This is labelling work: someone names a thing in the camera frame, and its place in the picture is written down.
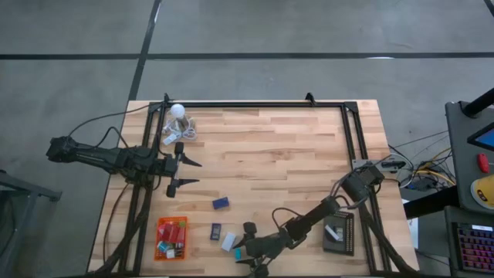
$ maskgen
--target blue block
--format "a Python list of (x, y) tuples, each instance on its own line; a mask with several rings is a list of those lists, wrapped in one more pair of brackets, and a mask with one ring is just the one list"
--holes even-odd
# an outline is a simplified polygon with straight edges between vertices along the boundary
[(218, 200), (213, 201), (213, 208), (215, 208), (215, 209), (221, 209), (221, 208), (227, 207), (229, 205), (230, 205), (230, 203), (228, 203), (227, 197), (219, 198)]
[(240, 248), (235, 249), (235, 259), (240, 260), (242, 258), (242, 254), (240, 253)]

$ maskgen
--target orange tray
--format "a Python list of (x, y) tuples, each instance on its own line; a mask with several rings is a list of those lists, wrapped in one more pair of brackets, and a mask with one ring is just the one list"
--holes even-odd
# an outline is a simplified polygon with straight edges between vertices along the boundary
[[(166, 222), (173, 222), (173, 223), (185, 222), (184, 251), (182, 252), (181, 256), (176, 256), (173, 259), (168, 259), (166, 256), (166, 253), (161, 252), (157, 248), (157, 244), (161, 241), (159, 228), (161, 225), (165, 224)], [(187, 248), (187, 230), (188, 230), (187, 216), (162, 217), (162, 218), (158, 219), (157, 227), (156, 227), (156, 244), (154, 244), (154, 260), (155, 261), (165, 261), (165, 260), (168, 261), (168, 260), (185, 259), (185, 253), (186, 253), (185, 249)]]

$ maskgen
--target dark blue object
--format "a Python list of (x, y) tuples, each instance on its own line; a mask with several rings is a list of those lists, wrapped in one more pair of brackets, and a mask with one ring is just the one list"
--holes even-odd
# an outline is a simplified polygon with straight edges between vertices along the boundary
[(221, 232), (222, 232), (222, 224), (212, 223), (211, 236), (209, 237), (209, 239), (210, 240), (219, 240)]
[(227, 207), (229, 205), (230, 205), (230, 203), (228, 203), (227, 197), (219, 198), (218, 200), (213, 201), (213, 208), (215, 208), (215, 209), (221, 209), (221, 208)]

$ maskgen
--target concrete floor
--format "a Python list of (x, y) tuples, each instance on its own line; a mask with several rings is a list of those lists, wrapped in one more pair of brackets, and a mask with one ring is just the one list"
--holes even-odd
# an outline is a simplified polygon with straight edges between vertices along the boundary
[[(1, 0), (0, 54), (139, 53), (153, 0)], [(172, 0), (150, 53), (492, 52), (494, 18), (482, 0)], [(108, 180), (82, 164), (46, 160), (51, 137), (125, 109), (136, 60), (0, 60), (0, 168), (62, 190), (42, 200), (19, 256), (19, 276), (86, 270)], [(493, 86), (493, 59), (147, 61), (138, 100), (378, 99), (387, 138), (400, 144), (447, 129), (444, 104)], [(122, 117), (74, 134), (96, 142)], [(435, 138), (401, 150), (408, 156)], [(114, 146), (111, 137), (106, 146)], [(448, 146), (440, 141), (420, 161)], [(426, 273), (448, 267), (419, 256)]]

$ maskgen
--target wooden table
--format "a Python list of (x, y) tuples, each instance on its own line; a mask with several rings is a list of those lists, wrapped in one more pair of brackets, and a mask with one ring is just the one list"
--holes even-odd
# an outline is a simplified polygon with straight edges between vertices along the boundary
[[(369, 157), (381, 159), (389, 154), (389, 150), (377, 101), (357, 102)], [(147, 101), (131, 101), (128, 110), (146, 104)], [(242, 223), (252, 221), (257, 225), (257, 235), (266, 236), (276, 231), (271, 219), (274, 208), (285, 206), (306, 213), (329, 194), (332, 184), (350, 171), (341, 112), (335, 108), (188, 108), (187, 112), (196, 121), (198, 138), (193, 142), (185, 141), (185, 153), (203, 167), (181, 165), (179, 175), (201, 181), (185, 185), (177, 190), (175, 198), (167, 198), (168, 180), (164, 178), (161, 187), (153, 193), (140, 274), (246, 275), (249, 268), (235, 264), (233, 253), (221, 249), (226, 232), (235, 233), (238, 241), (243, 234)], [(141, 143), (145, 119), (145, 110), (126, 116), (122, 134), (129, 145)], [(352, 133), (358, 156), (353, 125)], [(162, 144), (161, 149), (173, 152), (173, 146)], [(124, 186), (122, 177), (114, 175), (110, 179), (89, 270), (102, 265), (103, 234), (113, 204)], [(107, 256), (124, 235), (130, 196), (131, 190), (127, 189), (113, 217)], [(211, 201), (225, 196), (230, 206), (215, 211)], [(377, 199), (386, 236), (407, 263), (418, 269), (396, 183), (383, 182)], [(304, 243), (294, 250), (286, 249), (269, 265), (270, 275), (368, 273), (358, 211), (352, 212), (356, 223), (355, 256), (325, 253), (320, 222), (313, 227)], [(165, 216), (188, 217), (186, 260), (154, 261), (157, 220)], [(276, 216), (279, 222), (291, 217), (283, 211), (277, 212)], [(222, 224), (219, 242), (209, 239), (213, 222)], [(373, 246), (378, 269), (381, 269), (375, 238)], [(129, 258), (133, 257), (131, 246)]]

